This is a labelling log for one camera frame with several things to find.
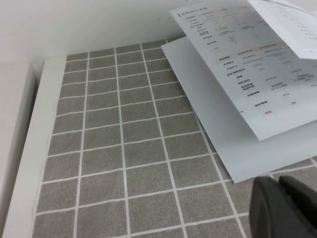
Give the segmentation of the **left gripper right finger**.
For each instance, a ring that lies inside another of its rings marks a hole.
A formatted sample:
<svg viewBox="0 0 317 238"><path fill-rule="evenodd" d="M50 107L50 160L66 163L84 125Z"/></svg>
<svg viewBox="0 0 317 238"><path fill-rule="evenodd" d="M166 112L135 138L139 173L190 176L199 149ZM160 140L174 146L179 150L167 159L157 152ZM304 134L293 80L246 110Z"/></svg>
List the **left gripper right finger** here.
<svg viewBox="0 0 317 238"><path fill-rule="evenodd" d="M317 192L291 176L280 176L279 184L299 214L303 217L303 222L312 233L317 232Z"/></svg>

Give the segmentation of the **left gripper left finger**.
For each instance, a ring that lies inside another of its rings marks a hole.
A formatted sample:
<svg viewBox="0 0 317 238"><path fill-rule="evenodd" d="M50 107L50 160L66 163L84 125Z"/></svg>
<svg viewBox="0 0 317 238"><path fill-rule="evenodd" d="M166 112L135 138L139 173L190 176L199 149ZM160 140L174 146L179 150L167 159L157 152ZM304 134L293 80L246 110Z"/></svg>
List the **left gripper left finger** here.
<svg viewBox="0 0 317 238"><path fill-rule="evenodd" d="M279 180L256 177L253 181L249 222L253 238L315 238L303 222Z"/></svg>

